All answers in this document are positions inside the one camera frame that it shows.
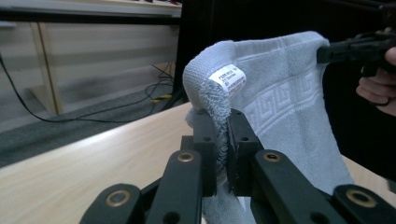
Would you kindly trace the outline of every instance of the care label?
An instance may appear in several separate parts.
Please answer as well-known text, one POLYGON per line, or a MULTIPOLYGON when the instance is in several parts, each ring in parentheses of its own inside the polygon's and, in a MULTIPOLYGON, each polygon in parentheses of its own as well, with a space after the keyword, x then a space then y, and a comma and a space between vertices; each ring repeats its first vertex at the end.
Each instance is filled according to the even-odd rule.
POLYGON ((219 83, 228 92, 230 99, 240 92, 247 82, 245 73, 233 64, 220 68, 209 79, 219 83))

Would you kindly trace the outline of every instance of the dark background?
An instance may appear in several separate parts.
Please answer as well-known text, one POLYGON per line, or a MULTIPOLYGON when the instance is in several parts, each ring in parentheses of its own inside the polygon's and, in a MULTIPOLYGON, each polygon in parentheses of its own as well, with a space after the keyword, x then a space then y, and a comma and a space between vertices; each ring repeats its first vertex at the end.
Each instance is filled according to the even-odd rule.
MULTIPOLYGON (((385 28, 378 10, 334 2, 183 1, 174 94, 183 92, 184 66, 220 40, 263 39, 312 30, 336 42, 385 28)), ((396 118, 379 112, 356 94, 362 65, 334 63, 327 67, 323 80, 326 110, 342 154, 396 180, 396 118)))

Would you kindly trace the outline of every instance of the table surface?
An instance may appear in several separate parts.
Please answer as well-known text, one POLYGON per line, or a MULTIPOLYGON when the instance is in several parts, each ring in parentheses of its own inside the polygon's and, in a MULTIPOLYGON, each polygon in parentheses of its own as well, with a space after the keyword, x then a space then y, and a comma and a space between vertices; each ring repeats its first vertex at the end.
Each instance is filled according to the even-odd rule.
MULTIPOLYGON (((0 169, 0 223, 79 223, 104 189, 143 188, 162 176, 182 135, 192 135, 184 104, 0 169)), ((396 206, 387 182, 346 159, 358 185, 396 206)))

